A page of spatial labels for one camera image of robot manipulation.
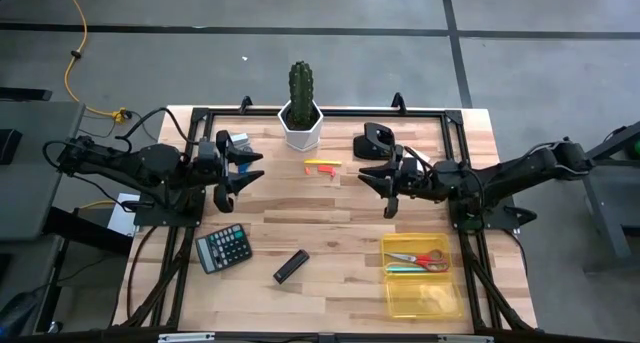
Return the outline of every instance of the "yellow plastic container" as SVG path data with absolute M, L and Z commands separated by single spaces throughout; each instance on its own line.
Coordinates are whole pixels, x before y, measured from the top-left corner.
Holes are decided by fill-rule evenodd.
M 451 251 L 446 234 L 385 234 L 382 238 L 382 266 L 385 273 L 387 307 L 394 318 L 451 319 L 464 312 L 460 291 L 454 283 Z M 439 249 L 449 263 L 446 272 L 387 272 L 390 263 L 402 263 L 385 253 L 419 255 Z

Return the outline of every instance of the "cactus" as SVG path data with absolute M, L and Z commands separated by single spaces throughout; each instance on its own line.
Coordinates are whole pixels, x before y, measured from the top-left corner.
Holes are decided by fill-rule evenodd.
M 316 123 L 313 107 L 313 72 L 304 61 L 296 62 L 289 72 L 289 93 L 291 109 L 289 112 L 289 129 L 308 130 Z

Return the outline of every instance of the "wooden table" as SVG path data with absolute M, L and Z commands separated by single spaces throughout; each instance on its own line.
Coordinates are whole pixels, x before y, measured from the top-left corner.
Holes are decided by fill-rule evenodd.
M 191 106 L 172 106 L 182 129 L 189 127 Z M 489 113 L 463 110 L 465 131 L 473 166 L 498 162 Z M 249 235 L 253 258 L 221 273 L 207 275 L 192 249 L 191 264 L 180 318 L 180 330 L 357 332 L 357 333 L 469 333 L 473 331 L 457 234 L 451 229 L 447 205 L 401 197 L 394 219 L 382 217 L 382 200 L 357 178 L 358 169 L 379 165 L 355 159 L 352 139 L 362 134 L 366 118 L 325 118 L 318 149 L 299 153 L 287 147 L 276 117 L 217 117 L 214 131 L 248 133 L 251 146 L 264 154 L 251 170 L 265 175 L 238 197 L 235 211 L 217 211 L 207 189 L 203 224 L 196 237 L 233 223 L 241 223 Z M 444 159 L 440 124 L 428 118 L 380 118 L 376 122 L 393 129 L 398 143 Z M 456 135 L 452 134 L 454 146 Z M 184 149 L 168 117 L 160 142 Z M 343 162 L 337 176 L 305 175 L 302 161 L 322 158 Z M 158 228 L 143 247 L 136 266 L 133 308 L 147 296 L 158 279 L 168 228 Z M 453 272 L 465 300 L 465 316 L 457 320 L 392 319 L 387 313 L 380 238 L 385 233 L 444 232 L 449 235 Z M 136 235 L 129 266 L 144 232 Z M 509 303 L 530 325 L 535 315 L 518 246 L 501 231 L 487 231 L 487 245 L 495 283 Z M 311 258 L 284 284 L 272 275 L 298 249 Z M 125 280 L 115 322 L 125 319 Z M 171 305 L 169 287 L 163 322 Z M 479 288 L 483 317 L 489 322 L 484 289 Z

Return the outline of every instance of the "gray floor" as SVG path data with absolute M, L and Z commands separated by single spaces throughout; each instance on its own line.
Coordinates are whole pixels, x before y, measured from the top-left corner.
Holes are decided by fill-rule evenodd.
M 90 24 L 446 28 L 442 0 L 79 1 Z M 638 3 L 453 0 L 460 29 L 519 31 L 640 31 Z M 79 19 L 69 0 L 3 0 L 0 21 Z M 80 39 L 78 33 L 0 31 L 0 85 L 49 88 L 53 101 L 68 100 L 62 74 Z M 463 39 L 461 46 L 473 106 L 490 110 L 503 159 L 567 135 L 590 147 L 640 117 L 638 40 Z M 85 103 L 105 110 L 239 103 L 247 94 L 257 104 L 277 104 L 286 100 L 288 66 L 297 59 L 314 68 L 320 104 L 386 106 L 401 91 L 411 106 L 461 106 L 449 39 L 436 37 L 92 33 L 72 85 Z M 152 133 L 159 124 L 149 124 Z M 108 121 L 83 122 L 95 133 L 109 127 Z M 149 143 L 136 137 L 138 147 Z M 114 194 L 127 191 L 96 181 Z M 550 182 L 516 196 L 539 214 L 522 230 L 539 325 L 637 341 L 639 275 L 582 273 L 584 264 L 607 255 L 584 195 L 580 183 Z M 102 197 L 94 188 L 65 179 L 56 203 L 71 208 L 96 199 Z M 96 326 L 85 319 L 86 328 Z

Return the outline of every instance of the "white pot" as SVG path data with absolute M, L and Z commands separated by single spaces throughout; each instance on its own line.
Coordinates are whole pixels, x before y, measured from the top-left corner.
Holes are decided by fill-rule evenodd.
M 320 111 L 320 108 L 316 105 L 316 102 L 313 102 L 313 106 L 318 112 L 318 120 L 316 124 L 314 124 L 311 129 L 306 131 L 294 131 L 287 128 L 287 124 L 285 123 L 284 114 L 289 108 L 291 101 L 288 101 L 287 104 L 282 107 L 280 112 L 278 112 L 278 119 L 280 119 L 280 124 L 282 124 L 282 128 L 284 129 L 285 140 L 289 147 L 300 151 L 306 152 L 318 146 L 320 143 L 320 131 L 322 130 L 322 121 L 324 120 L 324 115 Z

